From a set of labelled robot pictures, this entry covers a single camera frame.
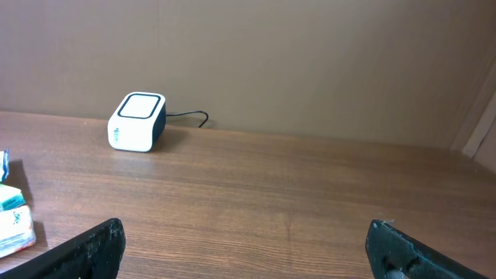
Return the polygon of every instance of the white box device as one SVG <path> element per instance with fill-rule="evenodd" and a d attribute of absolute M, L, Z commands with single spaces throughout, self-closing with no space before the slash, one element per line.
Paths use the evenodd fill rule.
<path fill-rule="evenodd" d="M 108 121 L 108 142 L 117 150 L 148 152 L 164 128 L 165 97 L 129 93 Z"/>

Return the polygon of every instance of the small speaker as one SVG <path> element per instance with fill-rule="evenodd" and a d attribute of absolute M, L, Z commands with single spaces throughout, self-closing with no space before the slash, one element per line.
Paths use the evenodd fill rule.
<path fill-rule="evenodd" d="M 129 93 L 108 121 L 110 146 L 148 152 L 165 128 L 165 97 L 157 93 Z"/>

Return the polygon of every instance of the table surface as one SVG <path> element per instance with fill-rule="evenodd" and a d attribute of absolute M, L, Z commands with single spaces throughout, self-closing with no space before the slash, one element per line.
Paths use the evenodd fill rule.
<path fill-rule="evenodd" d="M 119 278 L 371 278 L 368 226 L 393 219 L 496 277 L 496 177 L 458 153 L 174 126 L 133 153 L 106 124 L 0 112 L 38 236 L 0 271 L 118 217 Z"/>

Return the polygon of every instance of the wooden table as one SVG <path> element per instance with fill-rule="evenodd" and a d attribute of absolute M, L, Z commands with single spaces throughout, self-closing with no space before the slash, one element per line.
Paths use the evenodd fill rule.
<path fill-rule="evenodd" d="M 0 147 L 33 209 L 19 265 L 110 217 L 120 278 L 371 278 L 371 219 L 496 277 L 496 178 L 457 153 L 168 126 L 151 153 L 107 122 L 0 112 Z"/>

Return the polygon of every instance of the power cord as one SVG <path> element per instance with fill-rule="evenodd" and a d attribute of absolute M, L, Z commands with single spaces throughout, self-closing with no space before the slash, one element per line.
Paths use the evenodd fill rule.
<path fill-rule="evenodd" d="M 203 113 L 205 115 L 205 120 L 203 120 L 203 122 L 200 124 L 200 126 L 198 128 L 201 128 L 203 126 L 203 124 L 205 124 L 208 120 L 208 113 L 207 112 L 204 112 L 204 111 L 190 111 L 190 112 L 180 112 L 180 113 L 171 113 L 171 114 L 167 114 L 166 116 L 179 116 L 179 115 L 188 115 L 188 114 L 192 114 L 192 113 Z"/>

